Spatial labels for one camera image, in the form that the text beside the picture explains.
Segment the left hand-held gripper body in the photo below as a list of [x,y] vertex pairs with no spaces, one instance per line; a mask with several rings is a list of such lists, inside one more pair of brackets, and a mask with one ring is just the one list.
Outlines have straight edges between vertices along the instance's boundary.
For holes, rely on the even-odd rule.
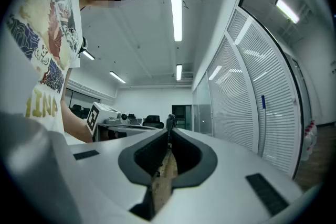
[[86,119],[86,126],[92,136],[97,126],[112,126],[129,124],[128,116],[119,112],[110,105],[93,102]]

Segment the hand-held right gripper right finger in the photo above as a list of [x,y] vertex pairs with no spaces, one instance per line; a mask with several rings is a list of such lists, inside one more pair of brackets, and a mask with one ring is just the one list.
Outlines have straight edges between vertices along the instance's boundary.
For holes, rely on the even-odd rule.
[[[252,151],[208,135],[182,130],[208,145],[217,166],[199,186],[173,191],[157,213],[157,224],[288,224],[307,205],[308,195],[285,173]],[[272,216],[248,179],[259,174],[283,198],[286,207]]]

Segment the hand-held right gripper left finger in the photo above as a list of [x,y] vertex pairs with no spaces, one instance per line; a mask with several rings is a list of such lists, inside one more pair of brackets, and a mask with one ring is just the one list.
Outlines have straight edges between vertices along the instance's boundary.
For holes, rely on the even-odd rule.
[[69,147],[84,175],[122,209],[141,220],[155,216],[153,178],[167,150],[167,131],[152,130]]

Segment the person's left forearm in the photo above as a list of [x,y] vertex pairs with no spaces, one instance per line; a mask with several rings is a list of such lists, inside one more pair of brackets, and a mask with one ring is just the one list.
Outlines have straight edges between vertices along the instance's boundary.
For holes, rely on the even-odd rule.
[[71,112],[64,98],[61,99],[60,106],[64,131],[80,141],[92,143],[92,135],[85,121]]

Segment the long white desk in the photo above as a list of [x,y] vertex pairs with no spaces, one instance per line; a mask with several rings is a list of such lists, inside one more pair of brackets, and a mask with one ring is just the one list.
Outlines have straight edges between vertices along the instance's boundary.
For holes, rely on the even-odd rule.
[[152,130],[160,131],[161,129],[141,125],[110,125],[99,123],[97,124],[97,127],[94,131],[92,140],[93,142],[114,140],[118,138],[134,136]]

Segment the black mesh-back office chair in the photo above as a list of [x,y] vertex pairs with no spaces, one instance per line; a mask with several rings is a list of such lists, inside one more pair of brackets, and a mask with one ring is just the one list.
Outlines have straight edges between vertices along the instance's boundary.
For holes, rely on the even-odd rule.
[[143,126],[148,126],[148,127],[154,127],[157,129],[163,129],[164,128],[164,123],[161,122],[160,116],[159,115],[148,115],[143,123]]

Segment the grey jacket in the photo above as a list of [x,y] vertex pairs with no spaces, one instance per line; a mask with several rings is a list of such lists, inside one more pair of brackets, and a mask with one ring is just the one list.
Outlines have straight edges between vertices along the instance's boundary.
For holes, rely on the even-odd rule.
[[166,119],[166,129],[170,130],[176,127],[176,116],[174,114],[169,114],[168,118]]

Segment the dark glass door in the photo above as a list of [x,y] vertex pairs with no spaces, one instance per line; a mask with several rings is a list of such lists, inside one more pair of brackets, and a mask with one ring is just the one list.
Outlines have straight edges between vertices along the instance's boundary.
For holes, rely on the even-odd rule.
[[192,130],[191,105],[172,105],[172,114],[175,115],[177,128]]

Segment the white blinds glass partition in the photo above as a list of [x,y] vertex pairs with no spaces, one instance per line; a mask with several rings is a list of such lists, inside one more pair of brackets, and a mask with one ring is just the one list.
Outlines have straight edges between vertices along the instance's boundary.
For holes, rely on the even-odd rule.
[[193,91],[194,129],[241,145],[294,178],[303,146],[303,103],[284,51],[244,9],[236,7],[219,46]]

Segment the printed white t-shirt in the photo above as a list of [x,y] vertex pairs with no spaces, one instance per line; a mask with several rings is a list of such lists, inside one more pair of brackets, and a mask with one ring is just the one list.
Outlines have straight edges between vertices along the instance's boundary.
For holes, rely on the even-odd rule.
[[62,94],[82,44],[79,0],[13,0],[0,27],[0,54],[8,60],[0,105],[64,133]]

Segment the pack of water bottles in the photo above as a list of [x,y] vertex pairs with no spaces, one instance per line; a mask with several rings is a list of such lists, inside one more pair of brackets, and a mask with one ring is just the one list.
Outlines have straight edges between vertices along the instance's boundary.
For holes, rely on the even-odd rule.
[[311,120],[304,130],[303,146],[301,152],[301,161],[307,161],[312,154],[313,148],[317,142],[317,126],[315,120]]

